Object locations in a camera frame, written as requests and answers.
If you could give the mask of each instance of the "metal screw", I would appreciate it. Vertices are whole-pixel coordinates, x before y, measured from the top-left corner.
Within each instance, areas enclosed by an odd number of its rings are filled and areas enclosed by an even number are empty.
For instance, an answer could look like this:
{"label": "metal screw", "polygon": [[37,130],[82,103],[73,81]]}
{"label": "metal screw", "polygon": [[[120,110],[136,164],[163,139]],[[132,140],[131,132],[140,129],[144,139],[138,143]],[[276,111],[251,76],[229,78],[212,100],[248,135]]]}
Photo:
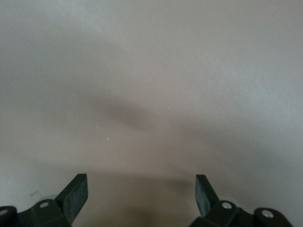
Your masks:
{"label": "metal screw", "polygon": [[5,215],[8,212],[8,210],[0,210],[0,216]]}
{"label": "metal screw", "polygon": [[222,206],[223,206],[225,209],[231,209],[231,208],[232,208],[232,205],[231,205],[229,202],[224,202],[224,203],[222,203]]}
{"label": "metal screw", "polygon": [[40,208],[44,208],[48,206],[48,202],[43,202],[40,204]]}
{"label": "metal screw", "polygon": [[270,212],[269,210],[262,210],[262,214],[266,217],[266,218],[273,218],[274,214],[272,212]]}

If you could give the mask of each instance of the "white wall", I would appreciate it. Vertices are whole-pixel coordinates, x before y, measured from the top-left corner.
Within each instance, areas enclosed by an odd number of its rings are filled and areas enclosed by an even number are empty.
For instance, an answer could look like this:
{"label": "white wall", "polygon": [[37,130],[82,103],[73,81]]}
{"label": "white wall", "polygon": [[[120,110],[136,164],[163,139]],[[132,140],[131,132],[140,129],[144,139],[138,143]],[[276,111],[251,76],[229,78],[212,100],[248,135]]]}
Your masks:
{"label": "white wall", "polygon": [[195,174],[302,226],[303,2],[0,1],[0,204],[78,172],[74,226],[186,226]]}

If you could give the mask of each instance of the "textured wall surface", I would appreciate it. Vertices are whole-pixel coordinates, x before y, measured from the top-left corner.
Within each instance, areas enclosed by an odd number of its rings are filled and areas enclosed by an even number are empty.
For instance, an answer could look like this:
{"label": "textured wall surface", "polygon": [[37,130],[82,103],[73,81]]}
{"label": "textured wall surface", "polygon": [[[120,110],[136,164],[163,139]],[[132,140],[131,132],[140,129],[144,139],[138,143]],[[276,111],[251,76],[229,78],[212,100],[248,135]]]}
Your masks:
{"label": "textured wall surface", "polygon": [[1,0],[0,204],[86,172],[75,227],[183,227],[206,174],[303,226],[302,62],[300,0]]}

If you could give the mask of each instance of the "screw head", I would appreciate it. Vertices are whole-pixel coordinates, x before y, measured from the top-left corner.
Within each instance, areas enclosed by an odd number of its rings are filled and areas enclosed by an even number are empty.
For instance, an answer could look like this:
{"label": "screw head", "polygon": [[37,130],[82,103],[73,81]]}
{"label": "screw head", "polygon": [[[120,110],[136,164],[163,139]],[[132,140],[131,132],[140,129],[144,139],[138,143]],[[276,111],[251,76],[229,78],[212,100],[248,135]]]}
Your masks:
{"label": "screw head", "polygon": [[222,206],[225,208],[225,209],[231,209],[232,208],[232,205],[229,203],[229,202],[224,202],[222,203]]}
{"label": "screw head", "polygon": [[1,216],[1,215],[5,215],[7,212],[8,212],[7,209],[5,209],[5,210],[0,210],[0,216]]}
{"label": "screw head", "polygon": [[262,210],[261,213],[266,218],[273,218],[274,217],[274,214],[272,212],[270,212],[269,210]]}
{"label": "screw head", "polygon": [[40,204],[40,208],[44,208],[44,207],[47,207],[48,206],[48,202],[43,202]]}

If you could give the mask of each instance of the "black mechanical part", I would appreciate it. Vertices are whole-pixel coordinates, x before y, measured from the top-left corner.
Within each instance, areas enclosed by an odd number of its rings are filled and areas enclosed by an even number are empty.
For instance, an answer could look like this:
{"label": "black mechanical part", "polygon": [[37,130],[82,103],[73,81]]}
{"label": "black mechanical part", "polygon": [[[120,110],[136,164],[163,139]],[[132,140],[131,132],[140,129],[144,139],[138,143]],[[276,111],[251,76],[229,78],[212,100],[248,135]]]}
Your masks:
{"label": "black mechanical part", "polygon": [[205,175],[196,175],[196,202],[201,217],[189,227],[293,227],[279,211],[258,208],[249,214],[229,201],[220,201]]}
{"label": "black mechanical part", "polygon": [[71,227],[87,198],[87,175],[78,174],[54,200],[21,213],[13,206],[0,207],[0,227]]}

